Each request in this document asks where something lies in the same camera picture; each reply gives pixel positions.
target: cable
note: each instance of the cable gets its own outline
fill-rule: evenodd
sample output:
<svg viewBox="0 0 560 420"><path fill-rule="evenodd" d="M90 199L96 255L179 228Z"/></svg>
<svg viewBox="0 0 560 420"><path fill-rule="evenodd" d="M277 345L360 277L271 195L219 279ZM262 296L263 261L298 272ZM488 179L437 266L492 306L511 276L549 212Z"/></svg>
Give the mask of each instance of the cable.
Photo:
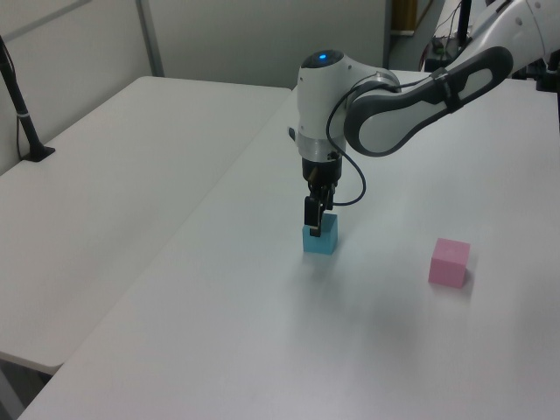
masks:
<svg viewBox="0 0 560 420"><path fill-rule="evenodd" d="M411 86L415 86L418 83L425 81L426 79L429 79L430 77L426 77L424 79L418 80L418 81L413 81L411 83L406 83L404 85L398 85L395 86L395 89L401 89L401 88L409 88ZM329 141L329 143L331 144L331 146L344 158L346 158L346 160L350 163L350 165L352 165L354 167L354 169L358 172L358 175L360 175L360 179L361 179L361 193L360 195L356 198L353 199L351 201L348 201L346 203L332 203L333 206L338 206L338 207L345 207L345 206L351 206L352 204L357 203L358 201L360 201L364 195L366 195L366 190L367 190L367 185L366 185L366 177L364 176L364 173L361 171L360 167L358 166L358 164L356 164L351 157L349 157L347 155L347 153L345 151L343 151L333 140L333 138L331 137L331 122L333 121L333 117L334 114L336 114L336 111L339 109L340 105L342 104L342 102L344 102L348 96L350 96L351 94L353 94L356 90L358 90L360 88L360 86L356 86L354 85L350 90L348 90L344 95L342 95L342 97L339 99L338 102L336 102L336 105L334 105L334 108L332 109L331 114L329 115L328 120L326 120L326 138Z"/></svg>
<svg viewBox="0 0 560 420"><path fill-rule="evenodd" d="M452 16L455 14L455 11L456 11L459 7L461 7L461 3L463 3L463 2L462 2L462 1L461 1L461 2L458 2L457 8L456 8L454 11L451 12L451 14L449 15L449 17L448 17L446 20L444 20L441 24L439 24L438 26L436 26L436 29L434 29L434 35L436 35L436 32L438 31L439 28L441 28L442 25L445 25L445 24L447 23L447 21L448 21L449 19L452 18Z"/></svg>
<svg viewBox="0 0 560 420"><path fill-rule="evenodd" d="M453 17L451 18L451 25L449 26L449 34L447 35L447 42L445 42L445 47L444 47L444 55L445 56L448 55L447 46L449 45L449 41L452 38L453 22L455 21L455 15L457 14L457 11L459 10L459 7L461 6L461 3L463 3L463 2L460 2L458 4L458 6L455 8L455 11L453 12Z"/></svg>
<svg viewBox="0 0 560 420"><path fill-rule="evenodd" d="M2 48L6 53L6 56L8 57L8 61L10 62L11 72L14 73L14 79L17 79L16 67L14 66L13 60L11 59L10 52L8 51L8 47L6 46L6 44L2 43ZM19 149L19 116L17 114L16 114L16 149L17 149L17 157L21 162L24 159L22 158L21 150Z"/></svg>

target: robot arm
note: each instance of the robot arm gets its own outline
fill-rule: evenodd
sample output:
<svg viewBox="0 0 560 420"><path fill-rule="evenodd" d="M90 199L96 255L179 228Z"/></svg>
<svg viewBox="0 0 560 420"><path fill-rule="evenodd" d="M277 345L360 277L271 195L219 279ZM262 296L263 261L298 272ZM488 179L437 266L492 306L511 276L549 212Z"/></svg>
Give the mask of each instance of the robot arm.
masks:
<svg viewBox="0 0 560 420"><path fill-rule="evenodd" d="M497 0L480 15L452 64L404 91L390 71L364 66L341 52L317 52L306 59L297 83L296 143L310 189L304 223L311 234L320 236L322 214L333 208L346 140L367 156L394 153L423 127L560 49L558 26L557 0ZM353 88L353 95L333 111ZM332 112L331 143L326 125Z"/></svg>
<svg viewBox="0 0 560 420"><path fill-rule="evenodd" d="M553 29L558 25L560 5L554 0L494 2L479 17L465 49L446 70L436 71L405 93L379 96L371 91L354 100L344 126L347 141L368 156L397 151L423 127L560 48L560 37Z"/></svg>

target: white table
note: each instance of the white table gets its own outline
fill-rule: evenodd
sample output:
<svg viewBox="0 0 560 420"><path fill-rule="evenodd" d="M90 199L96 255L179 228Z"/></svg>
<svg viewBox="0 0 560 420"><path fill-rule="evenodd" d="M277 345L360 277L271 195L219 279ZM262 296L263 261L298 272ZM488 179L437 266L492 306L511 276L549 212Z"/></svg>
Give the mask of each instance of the white table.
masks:
<svg viewBox="0 0 560 420"><path fill-rule="evenodd" d="M557 417L556 97L506 80L357 157L333 256L302 252L297 121L292 94L22 420ZM428 284L438 237L472 244L463 290Z"/></svg>
<svg viewBox="0 0 560 420"><path fill-rule="evenodd" d="M0 178L0 359L64 363L288 97L142 78Z"/></svg>

